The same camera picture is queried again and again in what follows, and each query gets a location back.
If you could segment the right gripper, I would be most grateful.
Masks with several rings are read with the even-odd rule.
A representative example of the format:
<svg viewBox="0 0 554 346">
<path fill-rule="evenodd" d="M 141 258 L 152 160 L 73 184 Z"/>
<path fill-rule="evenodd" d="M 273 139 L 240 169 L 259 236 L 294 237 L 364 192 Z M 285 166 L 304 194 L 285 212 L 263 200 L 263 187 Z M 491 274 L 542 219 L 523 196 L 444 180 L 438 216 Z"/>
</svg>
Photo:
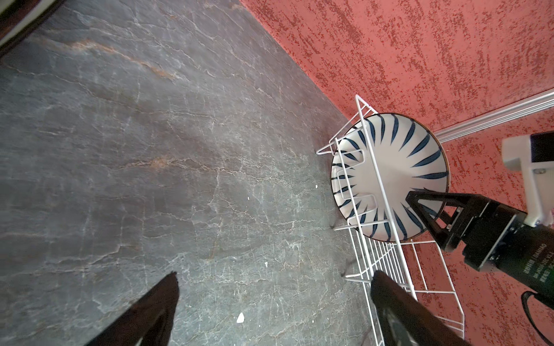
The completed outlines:
<svg viewBox="0 0 554 346">
<path fill-rule="evenodd" d="M 525 224 L 527 215 L 481 195 L 412 190 L 405 201 L 441 249 L 464 244 L 465 264 L 499 270 L 553 297 L 553 229 Z"/>
</svg>

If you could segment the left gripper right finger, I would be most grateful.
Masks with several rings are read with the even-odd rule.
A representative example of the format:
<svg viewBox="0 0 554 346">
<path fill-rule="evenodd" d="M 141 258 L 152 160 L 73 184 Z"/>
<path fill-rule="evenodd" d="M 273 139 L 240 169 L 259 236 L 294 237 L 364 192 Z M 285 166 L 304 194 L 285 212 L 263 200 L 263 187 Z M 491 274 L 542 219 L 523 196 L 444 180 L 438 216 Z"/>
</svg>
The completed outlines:
<svg viewBox="0 0 554 346">
<path fill-rule="evenodd" d="M 371 297 L 385 345 L 468 344 L 385 272 L 374 273 Z"/>
</svg>

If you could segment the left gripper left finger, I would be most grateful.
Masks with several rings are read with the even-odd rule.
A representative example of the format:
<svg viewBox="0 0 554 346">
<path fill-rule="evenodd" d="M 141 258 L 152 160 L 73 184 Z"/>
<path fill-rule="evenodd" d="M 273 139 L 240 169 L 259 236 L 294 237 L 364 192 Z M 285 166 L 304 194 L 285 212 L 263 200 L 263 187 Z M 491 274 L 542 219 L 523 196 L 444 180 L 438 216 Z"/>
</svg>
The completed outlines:
<svg viewBox="0 0 554 346">
<path fill-rule="evenodd" d="M 180 297 L 171 272 L 88 342 L 88 345 L 167 345 Z"/>
</svg>

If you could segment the white round bowl plate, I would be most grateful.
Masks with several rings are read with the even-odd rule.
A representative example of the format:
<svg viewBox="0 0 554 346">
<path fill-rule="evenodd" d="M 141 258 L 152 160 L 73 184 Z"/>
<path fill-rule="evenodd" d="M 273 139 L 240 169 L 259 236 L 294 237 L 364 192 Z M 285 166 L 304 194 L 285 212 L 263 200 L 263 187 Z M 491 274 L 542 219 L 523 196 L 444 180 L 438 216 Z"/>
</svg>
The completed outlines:
<svg viewBox="0 0 554 346">
<path fill-rule="evenodd" d="M 408 193 L 448 192 L 450 169 L 426 127 L 382 113 L 357 122 L 339 141 L 330 181 L 347 223 L 360 223 L 364 235 L 377 241 L 405 242 L 426 231 L 408 205 Z"/>
</svg>

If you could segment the black plate yellow rim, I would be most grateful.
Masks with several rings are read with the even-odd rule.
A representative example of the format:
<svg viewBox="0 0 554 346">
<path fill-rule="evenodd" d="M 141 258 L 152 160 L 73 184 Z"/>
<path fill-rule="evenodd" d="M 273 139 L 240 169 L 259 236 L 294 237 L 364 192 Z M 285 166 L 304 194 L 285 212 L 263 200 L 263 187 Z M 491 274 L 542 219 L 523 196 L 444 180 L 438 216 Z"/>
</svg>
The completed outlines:
<svg viewBox="0 0 554 346">
<path fill-rule="evenodd" d="M 44 23 L 64 0 L 1 0 L 1 57 Z"/>
</svg>

